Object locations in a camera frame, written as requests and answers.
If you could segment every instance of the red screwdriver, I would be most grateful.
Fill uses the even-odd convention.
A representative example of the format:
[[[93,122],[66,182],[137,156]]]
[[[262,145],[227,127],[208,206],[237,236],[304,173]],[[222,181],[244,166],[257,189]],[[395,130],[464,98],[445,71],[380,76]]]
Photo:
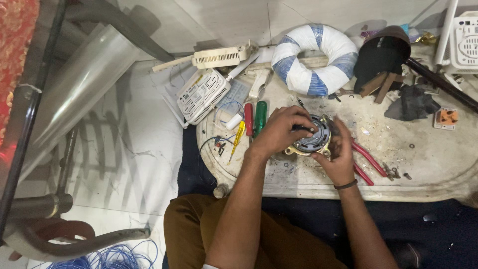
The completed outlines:
[[[252,104],[247,103],[244,105],[244,118],[246,123],[246,135],[249,137],[249,145],[252,143],[252,136],[254,135],[254,131],[252,126],[254,125],[254,112],[252,110]]]

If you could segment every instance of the pliers handle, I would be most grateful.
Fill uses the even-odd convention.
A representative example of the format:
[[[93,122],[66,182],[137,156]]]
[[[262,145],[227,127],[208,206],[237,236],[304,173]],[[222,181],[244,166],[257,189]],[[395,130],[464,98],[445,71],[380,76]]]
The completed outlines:
[[[358,151],[362,156],[369,161],[369,163],[375,168],[375,170],[384,178],[387,177],[387,172],[383,170],[383,168],[380,166],[380,164],[368,153],[364,148],[359,146],[357,143],[355,143],[355,140],[352,138],[352,149],[355,149]],[[361,177],[363,180],[367,183],[369,186],[373,186],[372,180],[365,174],[362,169],[357,165],[357,163],[354,162],[354,171]]]

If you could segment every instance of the red patterned fabric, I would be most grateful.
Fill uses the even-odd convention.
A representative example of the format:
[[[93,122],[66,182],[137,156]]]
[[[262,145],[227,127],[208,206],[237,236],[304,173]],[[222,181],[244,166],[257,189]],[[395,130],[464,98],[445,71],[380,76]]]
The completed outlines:
[[[0,0],[0,146],[38,11],[38,0]]]

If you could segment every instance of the dirty white table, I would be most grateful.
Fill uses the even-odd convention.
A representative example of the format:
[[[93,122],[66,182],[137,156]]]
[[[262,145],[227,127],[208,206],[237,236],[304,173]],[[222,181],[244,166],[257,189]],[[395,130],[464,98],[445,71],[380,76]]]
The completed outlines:
[[[303,60],[306,67],[325,66],[326,57],[307,58]],[[248,69],[264,68],[270,65],[257,64]],[[252,84],[254,78],[239,76],[242,81]],[[352,89],[352,79],[346,90]],[[463,85],[466,92],[474,98],[478,94],[472,85]],[[459,121],[456,130],[447,131],[433,128],[433,116],[428,119],[401,122],[383,116],[391,104],[385,98],[382,104],[374,103],[373,96],[361,98],[343,95],[342,102],[297,94],[277,75],[273,75],[260,100],[268,104],[268,116],[276,107],[297,105],[296,96],[312,114],[338,115],[352,132],[355,141],[368,150],[378,163],[387,163],[396,167],[401,179],[390,181],[381,177],[370,163],[359,153],[354,152],[354,159],[375,183],[367,186],[356,175],[358,186],[365,200],[398,201],[398,202],[431,202],[457,198],[468,204],[473,203],[473,196],[478,191],[478,115],[461,105],[444,92],[434,95],[433,99],[442,107],[456,108]],[[197,143],[201,146],[206,139],[216,135],[230,137],[235,130],[228,131],[214,125],[216,110],[211,112],[197,127]],[[225,112],[217,113],[219,119],[228,121],[231,118]],[[369,135],[361,131],[365,128]],[[221,157],[213,141],[203,148],[201,156],[218,184],[224,184],[228,191],[234,185],[239,174],[242,157],[248,148],[248,137],[243,136],[230,164],[228,160],[232,145],[227,143]],[[408,173],[412,180],[403,176]],[[322,168],[311,158],[296,154],[273,155],[267,163],[263,195],[265,197],[293,197],[338,199],[337,191]]]

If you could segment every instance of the wrist band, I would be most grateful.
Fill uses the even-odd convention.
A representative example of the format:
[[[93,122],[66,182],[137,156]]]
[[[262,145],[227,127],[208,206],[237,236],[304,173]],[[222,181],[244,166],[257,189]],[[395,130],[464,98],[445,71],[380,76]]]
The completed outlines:
[[[345,184],[345,185],[342,185],[342,186],[336,186],[334,185],[334,188],[336,190],[343,190],[343,189],[346,189],[346,188],[350,188],[352,186],[355,186],[357,184],[357,180],[354,180],[352,182],[350,182],[349,184]]]

